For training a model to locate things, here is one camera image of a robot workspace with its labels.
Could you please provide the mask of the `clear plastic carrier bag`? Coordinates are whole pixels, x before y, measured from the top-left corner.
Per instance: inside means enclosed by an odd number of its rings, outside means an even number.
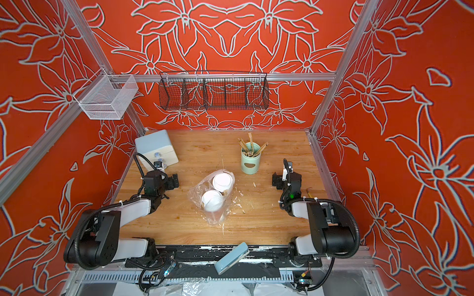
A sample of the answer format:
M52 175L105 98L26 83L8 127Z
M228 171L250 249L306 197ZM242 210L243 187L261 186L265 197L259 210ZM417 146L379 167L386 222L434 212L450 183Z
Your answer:
M230 209L235 185L232 172L221 169L207 175L187 193L189 200L201 211L206 222L215 226L223 223Z

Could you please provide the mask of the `red milk tea cup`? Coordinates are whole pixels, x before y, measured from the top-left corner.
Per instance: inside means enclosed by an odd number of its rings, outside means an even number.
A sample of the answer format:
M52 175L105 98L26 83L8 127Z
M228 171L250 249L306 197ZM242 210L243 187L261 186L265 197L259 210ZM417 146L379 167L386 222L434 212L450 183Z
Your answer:
M221 172L216 174L212 179L212 186L215 190L224 193L231 190L234 184L233 177L227 172Z
M216 212L223 207L225 199L221 192L210 190L202 195L201 202L206 212Z

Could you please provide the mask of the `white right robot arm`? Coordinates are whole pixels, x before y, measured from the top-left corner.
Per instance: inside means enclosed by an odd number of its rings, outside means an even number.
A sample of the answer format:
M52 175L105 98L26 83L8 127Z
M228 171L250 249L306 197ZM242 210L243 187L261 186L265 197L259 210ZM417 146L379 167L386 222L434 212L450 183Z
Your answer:
M309 234L291 239L291 256L348 259L358 252L360 230L352 213L341 202L304 196L302 175L294 171L291 162L283 160L283 172L272 175L272 186L282 191L280 209L309 223Z

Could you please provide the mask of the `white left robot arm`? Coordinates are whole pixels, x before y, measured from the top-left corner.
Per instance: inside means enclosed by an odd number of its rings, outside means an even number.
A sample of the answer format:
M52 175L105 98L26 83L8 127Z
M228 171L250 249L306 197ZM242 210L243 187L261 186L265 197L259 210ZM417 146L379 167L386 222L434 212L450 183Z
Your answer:
M142 184L131 198L82 213L64 250L64 261L84 270L94 270L115 262L127 267L157 271L166 265L169 255L159 252L152 238L120 238L123 226L154 213L166 199L166 192L179 187L176 174L165 172L165 163L154 162L140 153L133 160L144 160L151 170L139 169Z

